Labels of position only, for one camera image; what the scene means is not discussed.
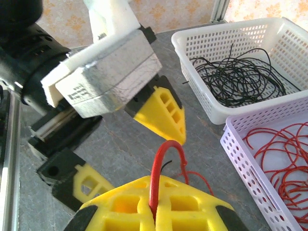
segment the wall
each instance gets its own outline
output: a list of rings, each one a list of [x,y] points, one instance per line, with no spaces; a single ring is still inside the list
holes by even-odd
[[[308,31],[308,0],[230,0],[225,19],[286,17]]]
[[[70,48],[92,43],[88,11],[82,0],[43,0],[38,24]],[[214,0],[133,0],[131,7],[144,26],[158,33],[209,22]]]

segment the black wire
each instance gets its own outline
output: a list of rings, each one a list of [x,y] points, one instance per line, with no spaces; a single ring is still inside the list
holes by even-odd
[[[254,48],[232,58],[232,48],[233,44],[229,56],[222,61],[210,62],[204,57],[191,59],[193,66],[203,62],[195,69],[222,105],[236,107],[286,95],[281,78],[300,91],[297,86],[272,67],[270,56],[266,50]],[[258,50],[265,53],[268,62],[257,58],[243,57]]]
[[[164,163],[163,166],[160,169],[160,173],[162,173],[164,167],[166,167],[168,164],[170,164],[172,162],[172,160],[169,160],[168,162]]]
[[[3,87],[0,85],[0,108],[2,108],[3,102],[4,102]]]

